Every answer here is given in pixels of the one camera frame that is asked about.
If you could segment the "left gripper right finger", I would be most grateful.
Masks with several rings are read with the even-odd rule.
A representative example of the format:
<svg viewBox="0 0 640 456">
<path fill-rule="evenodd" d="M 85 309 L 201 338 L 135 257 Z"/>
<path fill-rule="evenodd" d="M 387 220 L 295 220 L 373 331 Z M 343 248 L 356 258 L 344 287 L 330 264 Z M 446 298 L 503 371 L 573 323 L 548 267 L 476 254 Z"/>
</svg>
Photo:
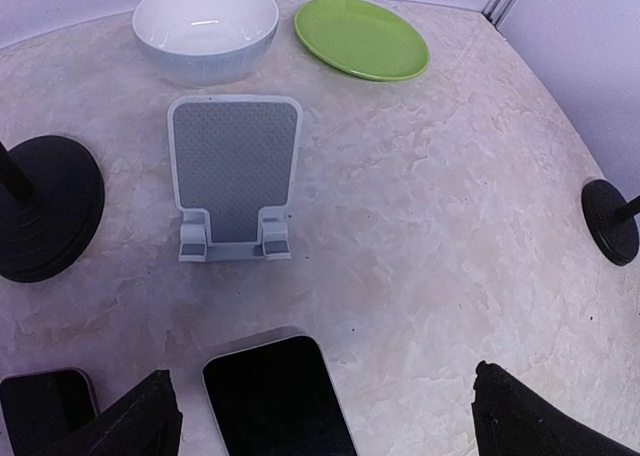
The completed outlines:
<svg viewBox="0 0 640 456">
<path fill-rule="evenodd" d="M 480 455 L 636 453 L 561 412 L 497 364 L 478 364 L 473 389 Z"/>
</svg>

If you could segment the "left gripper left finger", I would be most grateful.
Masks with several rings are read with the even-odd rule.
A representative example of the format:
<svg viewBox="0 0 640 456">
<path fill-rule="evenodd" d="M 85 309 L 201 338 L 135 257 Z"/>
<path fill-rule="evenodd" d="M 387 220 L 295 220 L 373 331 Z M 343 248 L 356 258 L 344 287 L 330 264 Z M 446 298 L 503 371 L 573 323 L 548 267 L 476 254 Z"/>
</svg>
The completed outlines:
<svg viewBox="0 0 640 456">
<path fill-rule="evenodd" d="M 176 455 L 183 414 L 168 370 L 156 370 L 41 455 Z"/>
</svg>

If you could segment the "black phone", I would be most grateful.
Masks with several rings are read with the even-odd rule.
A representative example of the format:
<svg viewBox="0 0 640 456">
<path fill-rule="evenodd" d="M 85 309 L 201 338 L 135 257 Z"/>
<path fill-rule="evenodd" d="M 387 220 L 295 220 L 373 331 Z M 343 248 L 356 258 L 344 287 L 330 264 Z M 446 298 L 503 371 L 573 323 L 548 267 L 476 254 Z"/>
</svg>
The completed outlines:
<svg viewBox="0 0 640 456">
<path fill-rule="evenodd" d="M 1 408 L 16 455 L 38 454 L 91 422 L 99 412 L 91 378 L 77 368 L 5 378 Z"/>
</svg>

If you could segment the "black round base stand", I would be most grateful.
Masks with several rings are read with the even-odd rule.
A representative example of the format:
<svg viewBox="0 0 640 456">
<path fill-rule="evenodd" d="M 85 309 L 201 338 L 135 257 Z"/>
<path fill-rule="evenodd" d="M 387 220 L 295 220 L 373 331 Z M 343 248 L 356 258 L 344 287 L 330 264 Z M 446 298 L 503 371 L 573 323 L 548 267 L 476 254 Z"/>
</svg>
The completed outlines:
<svg viewBox="0 0 640 456">
<path fill-rule="evenodd" d="M 584 185 L 581 206 L 588 230 L 603 255 L 626 266 L 639 253 L 639 197 L 626 201 L 610 182 L 595 179 Z"/>
</svg>

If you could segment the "tall black clamp phone mount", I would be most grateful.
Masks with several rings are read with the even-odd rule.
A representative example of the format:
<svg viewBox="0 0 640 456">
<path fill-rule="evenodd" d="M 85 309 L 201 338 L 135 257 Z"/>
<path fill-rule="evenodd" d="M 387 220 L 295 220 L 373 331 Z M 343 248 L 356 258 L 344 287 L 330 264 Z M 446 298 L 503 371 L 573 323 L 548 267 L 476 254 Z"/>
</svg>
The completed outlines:
<svg viewBox="0 0 640 456">
<path fill-rule="evenodd" d="M 1 276 L 49 279 L 84 252 L 105 203 L 101 170 L 81 143 L 59 135 L 1 149 Z"/>
</svg>

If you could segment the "white desktop phone stand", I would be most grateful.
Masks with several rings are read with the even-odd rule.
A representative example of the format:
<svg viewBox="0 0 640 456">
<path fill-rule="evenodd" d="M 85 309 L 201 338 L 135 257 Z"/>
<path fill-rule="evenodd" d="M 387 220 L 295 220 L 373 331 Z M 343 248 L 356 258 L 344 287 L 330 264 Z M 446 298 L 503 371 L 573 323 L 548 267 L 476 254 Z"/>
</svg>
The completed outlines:
<svg viewBox="0 0 640 456">
<path fill-rule="evenodd" d="M 303 111 L 291 97 L 189 95 L 167 111 L 185 263 L 290 258 Z"/>
</svg>

